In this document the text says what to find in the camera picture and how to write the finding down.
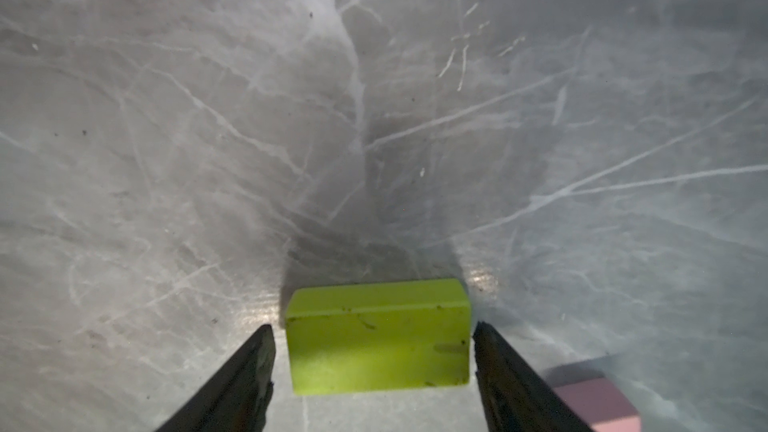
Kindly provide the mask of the pink rectangular block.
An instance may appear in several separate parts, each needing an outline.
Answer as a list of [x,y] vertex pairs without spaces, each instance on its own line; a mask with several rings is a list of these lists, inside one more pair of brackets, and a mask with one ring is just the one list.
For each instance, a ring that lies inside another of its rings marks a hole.
[[597,432],[641,432],[638,410],[608,379],[556,387],[554,392]]

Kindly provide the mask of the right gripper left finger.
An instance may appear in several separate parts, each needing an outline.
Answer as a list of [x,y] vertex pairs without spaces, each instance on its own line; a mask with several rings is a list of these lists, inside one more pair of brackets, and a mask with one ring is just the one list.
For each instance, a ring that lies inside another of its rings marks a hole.
[[261,432],[274,391],[273,329],[260,326],[158,432]]

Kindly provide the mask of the light green rectangular block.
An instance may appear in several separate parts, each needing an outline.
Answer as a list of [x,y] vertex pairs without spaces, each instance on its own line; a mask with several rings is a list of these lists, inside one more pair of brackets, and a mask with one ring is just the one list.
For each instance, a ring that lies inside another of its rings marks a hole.
[[293,391],[464,385],[471,324],[469,296],[455,278],[300,289],[285,311]]

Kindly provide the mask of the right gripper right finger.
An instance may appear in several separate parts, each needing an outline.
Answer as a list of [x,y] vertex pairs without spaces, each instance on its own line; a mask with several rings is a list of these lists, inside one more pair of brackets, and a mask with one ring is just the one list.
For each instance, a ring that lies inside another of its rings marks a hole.
[[487,322],[473,333],[476,378],[490,432],[591,432]]

